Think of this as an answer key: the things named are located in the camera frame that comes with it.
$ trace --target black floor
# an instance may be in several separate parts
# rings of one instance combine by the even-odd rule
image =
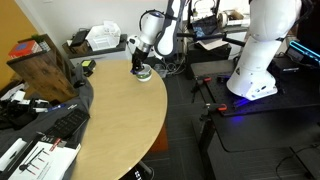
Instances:
[[[169,150],[148,153],[143,162],[154,169],[154,180],[203,180],[204,170],[192,122],[197,122],[204,109],[200,93],[192,101],[193,80],[184,73],[167,77],[168,93],[166,129]]]

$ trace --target keyboard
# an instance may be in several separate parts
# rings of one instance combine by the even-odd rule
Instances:
[[[73,109],[68,115],[57,119],[45,134],[62,139],[68,139],[87,121],[90,116],[80,109]]]

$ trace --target white machine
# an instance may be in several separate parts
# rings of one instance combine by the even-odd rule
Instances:
[[[227,87],[231,92],[251,101],[277,93],[276,80],[267,71],[267,67],[299,17],[301,1],[309,0],[249,1],[250,36],[237,67],[227,82]],[[174,54],[177,20],[181,17],[184,3],[184,0],[169,0],[163,28],[158,36],[156,34],[160,24],[159,19],[163,19],[163,16],[151,14],[151,17],[157,18],[150,18],[154,23],[146,23],[142,30],[140,41],[143,42],[143,45],[140,43],[133,55],[133,74],[143,68],[142,63],[151,46],[154,46],[156,53],[160,56],[166,57]]]

